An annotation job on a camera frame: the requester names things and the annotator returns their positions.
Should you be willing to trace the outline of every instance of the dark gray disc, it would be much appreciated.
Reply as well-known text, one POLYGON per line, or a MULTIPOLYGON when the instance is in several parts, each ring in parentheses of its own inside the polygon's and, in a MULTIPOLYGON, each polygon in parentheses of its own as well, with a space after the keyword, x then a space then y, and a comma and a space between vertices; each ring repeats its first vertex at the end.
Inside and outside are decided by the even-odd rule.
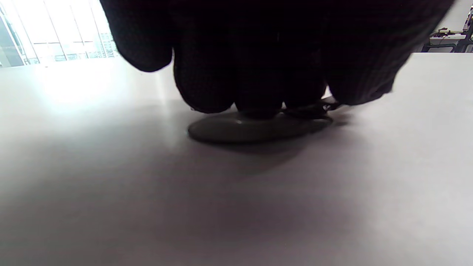
POLYGON ((327 116, 298 119, 277 115, 270 120, 250 119, 238 112, 208 116, 192 123, 189 136, 200 142, 244 144, 295 138, 323 130, 332 123, 327 116))

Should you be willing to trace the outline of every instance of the white wall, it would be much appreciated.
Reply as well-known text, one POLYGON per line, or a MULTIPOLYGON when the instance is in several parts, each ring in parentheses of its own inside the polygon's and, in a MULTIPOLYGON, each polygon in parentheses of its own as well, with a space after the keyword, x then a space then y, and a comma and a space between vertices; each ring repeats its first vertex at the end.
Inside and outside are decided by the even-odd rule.
POLYGON ((472 4, 473 0, 456 0, 450 8, 450 11, 438 25, 437 29, 446 27, 449 30, 463 30, 466 16, 468 15, 472 4))

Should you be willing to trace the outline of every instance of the window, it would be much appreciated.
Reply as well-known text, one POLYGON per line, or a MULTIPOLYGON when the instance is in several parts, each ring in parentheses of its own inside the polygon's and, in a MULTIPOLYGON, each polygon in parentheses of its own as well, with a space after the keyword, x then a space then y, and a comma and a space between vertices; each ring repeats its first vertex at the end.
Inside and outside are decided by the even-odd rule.
POLYGON ((20 64, 120 56, 99 0, 0 0, 0 4, 9 18, 20 64))

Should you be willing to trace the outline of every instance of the table surface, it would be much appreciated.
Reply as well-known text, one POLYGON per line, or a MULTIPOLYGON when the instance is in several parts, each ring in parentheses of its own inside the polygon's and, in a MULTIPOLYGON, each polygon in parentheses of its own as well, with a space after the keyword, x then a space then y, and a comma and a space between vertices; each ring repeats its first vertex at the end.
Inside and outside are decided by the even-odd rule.
POLYGON ((473 54, 415 54, 394 93, 309 137, 193 142, 171 68, 0 70, 0 263, 471 266, 473 54))

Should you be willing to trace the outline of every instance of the black glove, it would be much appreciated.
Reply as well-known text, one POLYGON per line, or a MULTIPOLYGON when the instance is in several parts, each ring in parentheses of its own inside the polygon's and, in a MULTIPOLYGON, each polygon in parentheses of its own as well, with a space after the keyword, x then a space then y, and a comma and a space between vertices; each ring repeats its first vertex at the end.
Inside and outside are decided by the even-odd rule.
POLYGON ((363 104, 391 91, 453 0, 101 0, 117 48, 142 71, 167 66, 184 101, 218 113, 308 106, 328 84, 363 104))

